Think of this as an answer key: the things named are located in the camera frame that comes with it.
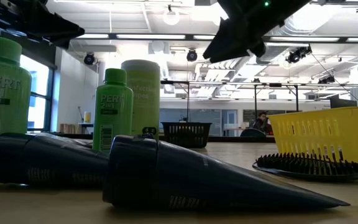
wooden table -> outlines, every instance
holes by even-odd
[[[204,154],[251,169],[255,158],[276,152],[275,144],[209,143]],[[319,212],[138,212],[113,208],[94,190],[29,189],[0,184],[0,223],[358,223],[358,182],[318,184],[275,177],[352,204]]]

ceiling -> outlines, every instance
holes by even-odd
[[[215,34],[219,29],[216,18],[219,19],[220,16],[216,9],[212,6],[195,6],[195,0],[181,0],[180,3],[165,1],[172,2],[173,11],[179,14],[179,21],[172,26],[168,25],[164,18],[172,20],[176,17],[171,14],[165,15],[167,3],[164,3],[164,0],[159,0],[155,4],[152,4],[155,2],[153,0],[131,4],[107,2],[109,3],[90,4],[50,0],[47,7],[50,11],[81,26],[86,33]],[[285,27],[275,28],[267,35],[358,36],[356,9],[358,6],[307,5],[287,19]],[[155,60],[168,68],[170,79],[190,78],[195,81],[221,81],[224,78],[232,82],[250,82],[254,78],[259,78],[262,82],[316,83],[319,77],[328,74],[326,72],[328,70],[339,82],[345,83],[349,79],[350,69],[358,67],[358,44],[311,44],[315,57],[309,55],[291,65],[285,61],[285,57],[288,56],[289,51],[296,50],[294,46],[268,46],[267,54],[261,58],[266,63],[263,65],[258,65],[253,57],[210,65],[202,58],[202,53],[209,42],[164,41],[168,46],[166,52],[168,54],[163,56],[155,55],[152,51],[150,55],[151,42],[149,40],[73,40],[71,50],[80,58],[85,52],[96,51],[93,49],[102,47],[107,50],[99,54],[99,57],[108,61],[106,52],[113,46],[121,60],[130,58]],[[196,62],[187,62],[188,49],[196,49],[198,52],[199,57]]]

barcode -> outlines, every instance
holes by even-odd
[[[102,125],[100,130],[100,150],[110,150],[112,143],[112,126]]]

bottle cap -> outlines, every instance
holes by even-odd
[[[104,81],[126,84],[127,83],[127,72],[125,72],[122,69],[117,69],[117,68],[106,69]]]
[[[22,46],[13,40],[0,37],[0,58],[8,59],[20,63]]]

man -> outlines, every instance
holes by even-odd
[[[269,124],[267,123],[267,113],[261,112],[258,115],[258,119],[255,121],[252,128],[258,129],[259,131],[262,131],[264,133],[269,133]]]

